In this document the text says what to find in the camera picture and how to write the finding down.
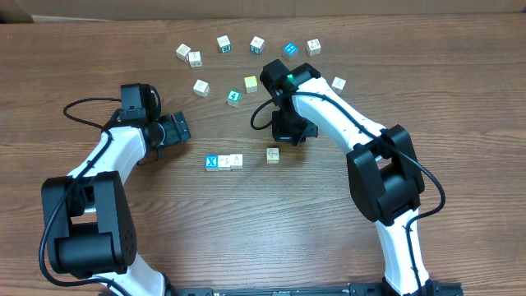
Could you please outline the wooden block yellow side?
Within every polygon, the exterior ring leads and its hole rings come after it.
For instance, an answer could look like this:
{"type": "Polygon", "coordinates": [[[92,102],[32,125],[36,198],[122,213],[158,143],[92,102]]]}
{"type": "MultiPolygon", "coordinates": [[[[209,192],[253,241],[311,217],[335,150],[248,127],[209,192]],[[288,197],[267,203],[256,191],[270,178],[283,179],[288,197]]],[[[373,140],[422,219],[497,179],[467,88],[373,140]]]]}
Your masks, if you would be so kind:
{"type": "Polygon", "coordinates": [[[266,149],[266,162],[268,164],[279,163],[279,149],[277,147],[269,147],[266,149]]]}

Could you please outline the blue X block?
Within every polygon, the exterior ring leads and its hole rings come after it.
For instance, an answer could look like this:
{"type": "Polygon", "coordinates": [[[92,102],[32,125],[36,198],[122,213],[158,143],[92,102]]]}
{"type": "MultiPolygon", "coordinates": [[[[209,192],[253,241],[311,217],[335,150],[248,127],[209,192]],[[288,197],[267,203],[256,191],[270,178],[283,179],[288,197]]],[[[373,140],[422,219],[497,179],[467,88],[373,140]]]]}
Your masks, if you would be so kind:
{"type": "Polygon", "coordinates": [[[207,171],[217,171],[219,169],[217,155],[207,155],[205,157],[205,169],[207,171]]]}

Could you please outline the wooden letter A block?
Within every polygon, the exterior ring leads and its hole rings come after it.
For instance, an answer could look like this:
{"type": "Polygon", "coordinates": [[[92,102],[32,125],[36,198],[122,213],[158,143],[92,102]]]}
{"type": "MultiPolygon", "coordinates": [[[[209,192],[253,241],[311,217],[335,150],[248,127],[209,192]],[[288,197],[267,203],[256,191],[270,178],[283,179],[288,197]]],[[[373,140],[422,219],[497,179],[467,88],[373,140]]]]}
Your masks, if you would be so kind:
{"type": "Polygon", "coordinates": [[[242,154],[231,154],[230,155],[230,167],[232,170],[243,169],[242,154]]]}

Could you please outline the plain wooden block front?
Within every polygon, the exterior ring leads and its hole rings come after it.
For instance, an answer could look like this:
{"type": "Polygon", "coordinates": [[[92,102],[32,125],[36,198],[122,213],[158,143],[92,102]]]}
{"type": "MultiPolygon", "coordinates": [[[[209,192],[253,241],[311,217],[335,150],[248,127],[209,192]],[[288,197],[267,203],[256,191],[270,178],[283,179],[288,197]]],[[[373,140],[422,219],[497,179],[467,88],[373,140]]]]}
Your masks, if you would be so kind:
{"type": "Polygon", "coordinates": [[[230,170],[230,169],[231,169],[230,155],[219,155],[218,156],[218,170],[230,170]]]}

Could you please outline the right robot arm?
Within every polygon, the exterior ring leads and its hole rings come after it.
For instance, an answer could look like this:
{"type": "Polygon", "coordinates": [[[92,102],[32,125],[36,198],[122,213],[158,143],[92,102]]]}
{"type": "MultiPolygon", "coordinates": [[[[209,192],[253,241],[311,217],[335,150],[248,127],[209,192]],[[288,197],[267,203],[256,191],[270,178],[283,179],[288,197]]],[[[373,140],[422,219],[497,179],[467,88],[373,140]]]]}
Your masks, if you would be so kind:
{"type": "Polygon", "coordinates": [[[407,131],[362,116],[308,63],[289,70],[276,59],[260,80],[278,106],[269,124],[276,141],[296,146],[323,131],[345,153],[351,197],[381,241],[385,294],[431,295],[415,220],[424,182],[407,131]]]}

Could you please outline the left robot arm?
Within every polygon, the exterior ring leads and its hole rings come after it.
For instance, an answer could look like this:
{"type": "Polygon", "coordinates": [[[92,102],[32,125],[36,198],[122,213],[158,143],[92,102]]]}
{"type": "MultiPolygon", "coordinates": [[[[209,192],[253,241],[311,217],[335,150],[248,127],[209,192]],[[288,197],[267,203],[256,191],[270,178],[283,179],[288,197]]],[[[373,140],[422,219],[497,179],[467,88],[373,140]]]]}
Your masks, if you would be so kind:
{"type": "Polygon", "coordinates": [[[111,295],[174,295],[166,274],[137,251],[124,184],[148,154],[190,139],[182,113],[162,114],[159,92],[148,84],[120,89],[120,108],[98,125],[99,144],[68,175],[41,187],[44,231],[39,268],[60,287],[102,284],[111,295]]]}

